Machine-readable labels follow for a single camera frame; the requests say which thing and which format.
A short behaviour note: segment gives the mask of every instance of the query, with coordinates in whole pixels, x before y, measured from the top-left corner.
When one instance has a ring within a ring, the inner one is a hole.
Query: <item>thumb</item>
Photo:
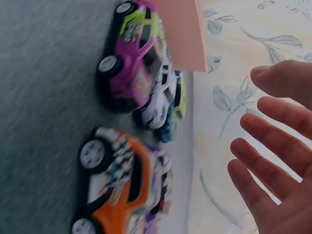
[[[277,98],[292,98],[312,110],[312,63],[286,60],[273,66],[255,67],[253,83]]]

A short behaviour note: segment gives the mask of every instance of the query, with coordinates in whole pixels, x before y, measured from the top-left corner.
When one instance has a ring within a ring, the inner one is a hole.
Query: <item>finger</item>
[[[254,114],[245,114],[240,125],[302,178],[311,170],[312,151],[297,138]]]
[[[233,159],[229,162],[228,172],[234,186],[244,199],[250,212],[253,214],[255,222],[259,225],[262,219],[277,205],[270,196],[257,185],[244,164]]]
[[[287,172],[261,156],[242,138],[232,142],[231,151],[280,200],[284,200],[299,184]]]
[[[292,98],[312,109],[312,63],[286,60],[273,66],[253,68],[253,83],[277,98]]]
[[[312,139],[312,112],[307,108],[274,97],[262,97],[258,101],[258,109]]]

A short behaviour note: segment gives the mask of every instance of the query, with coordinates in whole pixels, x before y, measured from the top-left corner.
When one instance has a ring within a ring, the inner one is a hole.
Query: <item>pink toy car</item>
[[[122,3],[115,16],[122,20],[115,50],[99,62],[98,73],[108,81],[117,110],[130,112],[150,98],[162,65],[164,32],[155,6],[147,1]]]

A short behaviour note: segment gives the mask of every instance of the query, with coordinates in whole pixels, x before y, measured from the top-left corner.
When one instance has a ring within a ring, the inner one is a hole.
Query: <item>orange toy car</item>
[[[142,234],[161,197],[160,160],[133,136],[100,127],[81,146],[79,163],[90,175],[72,234]]]

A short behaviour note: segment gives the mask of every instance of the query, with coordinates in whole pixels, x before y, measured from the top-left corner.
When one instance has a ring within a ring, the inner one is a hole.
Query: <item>fingernail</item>
[[[269,69],[270,66],[258,66],[251,70],[250,76],[252,78],[259,78]]]

